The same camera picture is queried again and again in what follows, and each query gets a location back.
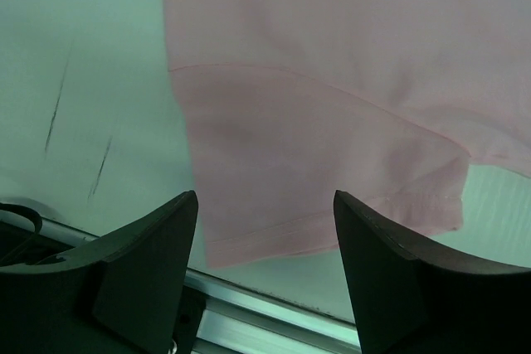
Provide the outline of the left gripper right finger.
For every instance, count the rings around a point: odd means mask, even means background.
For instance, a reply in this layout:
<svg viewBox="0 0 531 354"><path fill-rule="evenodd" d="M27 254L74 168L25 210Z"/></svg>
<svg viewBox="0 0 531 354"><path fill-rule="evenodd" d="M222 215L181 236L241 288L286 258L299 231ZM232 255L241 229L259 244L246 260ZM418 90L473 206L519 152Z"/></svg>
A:
<svg viewBox="0 0 531 354"><path fill-rule="evenodd" d="M347 192L334 220L362 352L529 352L529 269L442 245Z"/></svg>

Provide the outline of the pink t shirt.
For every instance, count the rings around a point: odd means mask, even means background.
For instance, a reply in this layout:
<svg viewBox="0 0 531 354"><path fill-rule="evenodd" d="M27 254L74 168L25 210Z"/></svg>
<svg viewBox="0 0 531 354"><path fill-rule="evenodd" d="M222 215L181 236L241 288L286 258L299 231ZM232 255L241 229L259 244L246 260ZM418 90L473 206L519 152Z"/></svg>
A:
<svg viewBox="0 0 531 354"><path fill-rule="evenodd" d="M346 191L423 235L530 174L530 0L163 0L206 261L337 247Z"/></svg>

